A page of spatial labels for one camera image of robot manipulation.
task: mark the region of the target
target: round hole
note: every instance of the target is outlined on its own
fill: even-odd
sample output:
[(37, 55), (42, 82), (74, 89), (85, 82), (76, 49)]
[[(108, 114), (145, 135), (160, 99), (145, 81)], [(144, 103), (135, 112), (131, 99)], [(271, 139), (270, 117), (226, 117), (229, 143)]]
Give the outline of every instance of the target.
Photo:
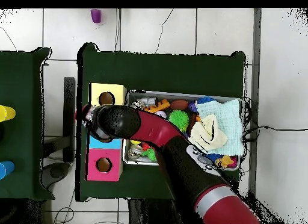
[(102, 173), (107, 173), (112, 167), (111, 161), (109, 158), (100, 158), (96, 161), (96, 169)]
[(99, 96), (99, 104), (104, 105), (104, 104), (112, 104), (114, 105), (115, 103), (115, 98), (114, 95), (111, 92), (103, 92)]

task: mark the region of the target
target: brown ball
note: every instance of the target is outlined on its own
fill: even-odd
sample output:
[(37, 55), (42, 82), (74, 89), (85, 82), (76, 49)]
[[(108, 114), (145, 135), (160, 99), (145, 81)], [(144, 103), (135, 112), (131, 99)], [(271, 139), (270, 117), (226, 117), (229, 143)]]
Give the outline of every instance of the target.
[(175, 100), (170, 105), (172, 110), (185, 110), (187, 107), (188, 102), (183, 99)]

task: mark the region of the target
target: yellow toy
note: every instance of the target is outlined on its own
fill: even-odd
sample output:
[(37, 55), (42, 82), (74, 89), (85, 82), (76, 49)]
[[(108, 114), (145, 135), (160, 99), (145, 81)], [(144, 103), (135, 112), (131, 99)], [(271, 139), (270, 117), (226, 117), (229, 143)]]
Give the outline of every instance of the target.
[(223, 156), (222, 158), (217, 158), (215, 160), (215, 165), (216, 166), (221, 166), (223, 168), (227, 168), (228, 165), (233, 164), (233, 160), (231, 160), (230, 156)]
[(140, 144), (141, 142), (139, 142), (139, 141), (134, 141), (134, 140), (131, 140), (131, 143), (132, 143), (133, 145), (138, 145), (138, 144)]

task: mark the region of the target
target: red toy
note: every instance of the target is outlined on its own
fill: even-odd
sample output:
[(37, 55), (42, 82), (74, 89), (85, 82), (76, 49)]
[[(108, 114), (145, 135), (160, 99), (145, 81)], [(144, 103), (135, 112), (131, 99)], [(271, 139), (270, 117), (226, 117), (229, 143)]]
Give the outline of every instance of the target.
[(150, 146), (147, 143), (142, 143), (142, 148), (144, 151), (150, 149)]

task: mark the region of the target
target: green toy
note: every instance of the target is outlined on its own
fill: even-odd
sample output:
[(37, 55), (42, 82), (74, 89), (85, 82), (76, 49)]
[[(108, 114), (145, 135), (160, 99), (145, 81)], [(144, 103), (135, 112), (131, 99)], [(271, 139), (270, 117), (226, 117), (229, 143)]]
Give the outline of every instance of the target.
[(156, 157), (155, 157), (155, 152), (152, 148), (149, 148), (148, 150), (144, 151), (141, 156), (148, 156), (148, 158), (151, 160), (151, 161), (156, 161)]
[(173, 125), (179, 128), (181, 132), (186, 131), (189, 123), (189, 117), (186, 112), (181, 110), (174, 110), (170, 113), (168, 119)]

